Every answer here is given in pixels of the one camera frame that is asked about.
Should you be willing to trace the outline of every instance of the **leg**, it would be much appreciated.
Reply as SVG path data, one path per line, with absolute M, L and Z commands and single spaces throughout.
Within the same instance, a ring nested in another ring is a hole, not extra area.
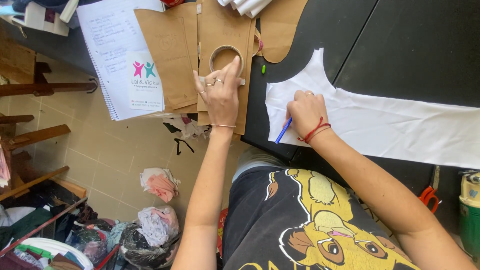
M 287 168 L 287 166 L 276 157 L 256 147 L 250 146 L 240 155 L 237 172 L 233 176 L 232 182 L 235 181 L 242 172 L 260 166 L 272 166 L 281 169 Z

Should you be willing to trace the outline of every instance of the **black t-shirt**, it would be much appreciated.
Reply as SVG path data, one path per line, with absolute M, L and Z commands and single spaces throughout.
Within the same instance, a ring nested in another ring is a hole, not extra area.
M 418 269 L 344 188 L 280 170 L 252 168 L 232 184 L 225 270 Z

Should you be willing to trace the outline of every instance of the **pink fabric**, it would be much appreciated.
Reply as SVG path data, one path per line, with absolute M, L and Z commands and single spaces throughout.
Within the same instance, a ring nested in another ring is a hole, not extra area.
M 161 174 L 150 176 L 146 184 L 150 187 L 148 192 L 159 196 L 165 202 L 169 202 L 174 196 L 179 194 L 177 185 Z

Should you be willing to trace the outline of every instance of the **bracelet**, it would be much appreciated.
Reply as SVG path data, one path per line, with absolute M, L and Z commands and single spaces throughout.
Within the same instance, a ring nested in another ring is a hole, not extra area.
M 319 128 L 323 127 L 323 126 L 328 126 L 329 128 L 332 127 L 332 125 L 330 125 L 329 123 L 324 123 L 324 124 L 322 124 L 322 121 L 323 121 L 323 120 L 324 120 L 324 117 L 323 117 L 323 116 L 320 116 L 320 123 L 318 123 L 318 126 L 317 126 L 316 128 L 314 128 L 312 131 L 310 131 L 310 132 L 305 136 L 305 138 L 300 139 L 300 138 L 298 137 L 297 140 L 299 140 L 299 141 L 301 141 L 301 142 L 308 143 L 308 142 L 310 142 L 310 140 L 312 139 L 312 138 L 311 138 L 312 134 L 313 134 L 317 129 L 319 129 Z
M 210 125 L 214 125 L 214 126 L 224 126 L 224 127 L 236 127 L 234 125 L 217 125 L 217 124 L 210 124 Z

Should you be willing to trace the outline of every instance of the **spiral notebook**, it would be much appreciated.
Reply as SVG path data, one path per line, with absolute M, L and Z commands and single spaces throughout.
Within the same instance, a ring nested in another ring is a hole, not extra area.
M 85 43 L 112 120 L 151 114 L 129 108 L 128 51 L 148 51 L 134 9 L 164 11 L 160 0 L 102 0 L 77 8 Z

